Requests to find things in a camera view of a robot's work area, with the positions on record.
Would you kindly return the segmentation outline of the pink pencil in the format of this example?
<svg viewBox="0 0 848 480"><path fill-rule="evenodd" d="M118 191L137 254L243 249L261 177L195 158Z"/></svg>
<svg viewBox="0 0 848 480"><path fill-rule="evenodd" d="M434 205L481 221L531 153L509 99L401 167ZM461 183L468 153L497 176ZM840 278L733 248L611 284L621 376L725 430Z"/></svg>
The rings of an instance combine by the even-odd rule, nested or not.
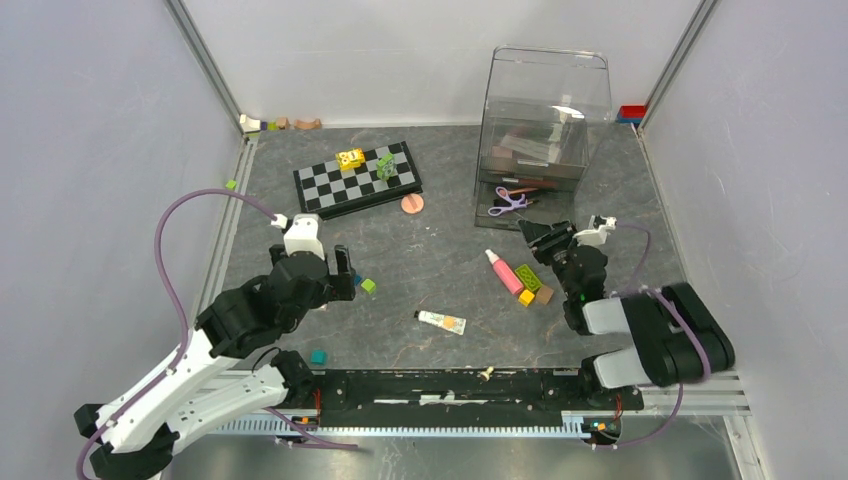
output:
<svg viewBox="0 0 848 480"><path fill-rule="evenodd" d="M538 189L538 188L518 188L518 189L507 190L507 193L509 195L512 195L512 196L518 196L518 195L534 194L535 192L538 192L539 190L540 189Z"/></svg>

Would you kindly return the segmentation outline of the pink bottle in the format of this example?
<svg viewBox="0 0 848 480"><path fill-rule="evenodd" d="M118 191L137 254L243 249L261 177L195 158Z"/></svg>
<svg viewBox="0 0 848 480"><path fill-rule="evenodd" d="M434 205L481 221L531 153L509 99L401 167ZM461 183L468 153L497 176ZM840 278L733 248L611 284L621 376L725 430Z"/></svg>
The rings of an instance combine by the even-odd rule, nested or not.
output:
<svg viewBox="0 0 848 480"><path fill-rule="evenodd" d="M484 253L493 271L510 294L513 296L520 295L524 290L524 285L509 264L491 249L486 249Z"/></svg>

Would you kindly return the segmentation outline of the peach powder puff brush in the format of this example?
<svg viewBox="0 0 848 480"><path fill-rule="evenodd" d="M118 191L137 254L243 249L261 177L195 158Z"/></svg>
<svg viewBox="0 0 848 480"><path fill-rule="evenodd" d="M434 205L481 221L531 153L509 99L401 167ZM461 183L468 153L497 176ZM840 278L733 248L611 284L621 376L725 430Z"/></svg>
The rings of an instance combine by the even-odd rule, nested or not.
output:
<svg viewBox="0 0 848 480"><path fill-rule="evenodd" d="M411 193L401 199L400 206L406 214L414 215L423 210L424 200L420 194Z"/></svg>

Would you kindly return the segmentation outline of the white cream tube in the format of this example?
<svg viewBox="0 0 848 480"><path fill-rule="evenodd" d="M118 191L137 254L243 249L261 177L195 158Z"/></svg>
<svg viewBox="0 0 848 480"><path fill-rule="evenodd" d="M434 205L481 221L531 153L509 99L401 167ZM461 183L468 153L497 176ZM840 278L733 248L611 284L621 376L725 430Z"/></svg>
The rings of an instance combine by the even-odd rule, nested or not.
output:
<svg viewBox="0 0 848 480"><path fill-rule="evenodd" d="M466 320L464 318L426 310L416 310L414 318L420 322L435 326L456 335L463 335L466 328Z"/></svg>

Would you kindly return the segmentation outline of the clear acrylic makeup organizer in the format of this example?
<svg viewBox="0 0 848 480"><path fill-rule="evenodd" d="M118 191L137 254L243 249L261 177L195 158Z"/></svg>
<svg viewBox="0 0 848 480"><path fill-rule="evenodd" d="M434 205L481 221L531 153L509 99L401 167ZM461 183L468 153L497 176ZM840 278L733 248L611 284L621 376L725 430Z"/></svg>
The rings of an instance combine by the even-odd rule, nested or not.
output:
<svg viewBox="0 0 848 480"><path fill-rule="evenodd" d="M515 230L519 220L556 223L574 214L574 197L612 122L609 65L600 53L500 46L493 52L479 139L474 223ZM558 164L499 146L504 135L548 137ZM499 217L487 210L495 188L538 188L537 203Z"/></svg>

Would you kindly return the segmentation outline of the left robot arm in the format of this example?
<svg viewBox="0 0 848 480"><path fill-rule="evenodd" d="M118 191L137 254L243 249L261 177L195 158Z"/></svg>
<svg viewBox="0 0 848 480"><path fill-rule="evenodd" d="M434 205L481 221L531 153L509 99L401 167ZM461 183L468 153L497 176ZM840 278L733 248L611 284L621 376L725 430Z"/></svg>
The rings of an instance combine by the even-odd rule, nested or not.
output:
<svg viewBox="0 0 848 480"><path fill-rule="evenodd" d="M85 404L74 414L87 439L80 466L97 479L151 479L173 457L217 427L244 414L286 403L302 407L316 381L302 356L282 350L263 367L202 397L219 373L292 333L306 314L355 297L348 249L334 249L337 271L309 251L269 250L272 270L222 291L196 319L188 339L158 370L108 404Z"/></svg>

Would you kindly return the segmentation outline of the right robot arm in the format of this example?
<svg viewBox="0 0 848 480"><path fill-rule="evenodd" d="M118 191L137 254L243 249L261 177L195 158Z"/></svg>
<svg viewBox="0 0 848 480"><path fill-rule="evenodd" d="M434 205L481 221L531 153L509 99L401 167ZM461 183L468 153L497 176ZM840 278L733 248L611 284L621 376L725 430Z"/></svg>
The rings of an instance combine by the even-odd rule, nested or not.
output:
<svg viewBox="0 0 848 480"><path fill-rule="evenodd" d="M626 348L582 361L577 392L591 408L606 406L618 388L702 382L736 361L729 337L689 283L630 283L621 292L607 291L609 259L600 248L618 225L603 216L592 217L585 229L569 221L518 223L534 258L559 281L568 326L582 336L626 334L631 340Z"/></svg>

